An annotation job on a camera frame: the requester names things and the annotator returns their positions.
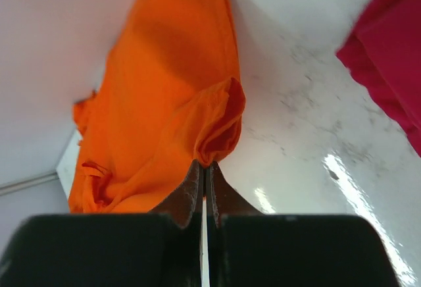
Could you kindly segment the orange t shirt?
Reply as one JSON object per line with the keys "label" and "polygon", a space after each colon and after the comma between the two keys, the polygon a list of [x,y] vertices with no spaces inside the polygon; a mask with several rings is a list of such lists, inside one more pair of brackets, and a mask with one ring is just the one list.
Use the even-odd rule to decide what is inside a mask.
{"label": "orange t shirt", "polygon": [[99,91],[73,108],[70,211],[152,210],[192,161],[234,150],[244,108],[230,0],[136,0]]}

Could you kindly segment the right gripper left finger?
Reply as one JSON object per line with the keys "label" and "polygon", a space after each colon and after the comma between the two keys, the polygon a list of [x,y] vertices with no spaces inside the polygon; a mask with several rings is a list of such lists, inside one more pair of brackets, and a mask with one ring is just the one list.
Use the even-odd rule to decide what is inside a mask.
{"label": "right gripper left finger", "polygon": [[2,286],[200,286],[203,168],[148,213],[36,215],[1,258]]}

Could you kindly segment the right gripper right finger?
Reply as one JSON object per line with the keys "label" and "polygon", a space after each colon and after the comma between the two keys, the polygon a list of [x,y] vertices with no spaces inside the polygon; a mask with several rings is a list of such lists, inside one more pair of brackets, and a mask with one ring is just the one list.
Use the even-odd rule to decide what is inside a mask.
{"label": "right gripper right finger", "polygon": [[356,215],[265,215],[217,163],[205,171],[211,286],[398,286],[375,228]]}

